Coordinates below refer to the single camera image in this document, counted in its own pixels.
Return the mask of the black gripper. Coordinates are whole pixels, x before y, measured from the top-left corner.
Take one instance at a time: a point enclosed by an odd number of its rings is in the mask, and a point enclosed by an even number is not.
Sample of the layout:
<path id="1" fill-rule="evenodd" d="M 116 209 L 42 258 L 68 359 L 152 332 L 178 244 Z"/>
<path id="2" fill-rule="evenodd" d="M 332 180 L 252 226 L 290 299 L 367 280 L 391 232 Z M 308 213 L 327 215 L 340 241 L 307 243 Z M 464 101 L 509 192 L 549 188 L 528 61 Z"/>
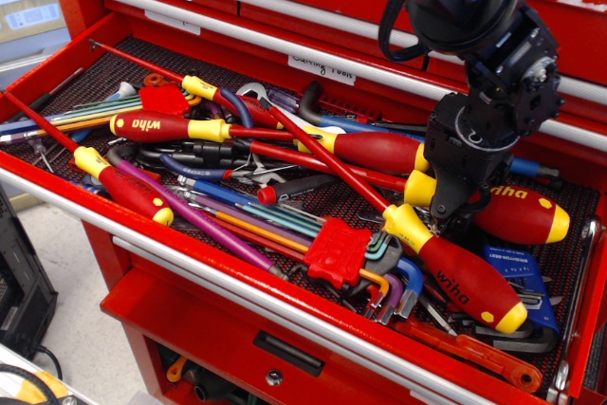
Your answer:
<path id="1" fill-rule="evenodd" d="M 474 217 L 490 200 L 489 181 L 519 137 L 507 132 L 491 138 L 482 120 L 469 113 L 468 97 L 451 92 L 434 107 L 427 127 L 424 156 L 431 163 L 436 186 L 430 205 L 432 225 L 450 239 L 464 239 Z"/>

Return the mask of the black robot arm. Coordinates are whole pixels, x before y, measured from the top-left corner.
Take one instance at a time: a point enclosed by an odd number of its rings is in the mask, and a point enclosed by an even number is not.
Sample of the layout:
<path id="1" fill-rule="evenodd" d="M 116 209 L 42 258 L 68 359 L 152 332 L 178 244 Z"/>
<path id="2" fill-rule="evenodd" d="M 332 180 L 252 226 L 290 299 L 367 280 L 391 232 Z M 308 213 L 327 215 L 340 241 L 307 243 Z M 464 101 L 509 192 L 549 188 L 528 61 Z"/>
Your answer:
<path id="1" fill-rule="evenodd" d="M 525 0 L 389 0 L 378 42 L 394 62 L 439 52 L 465 65 L 468 93 L 444 96 L 425 136 L 436 221 L 504 175 L 518 140 L 562 107 L 557 41 Z"/>

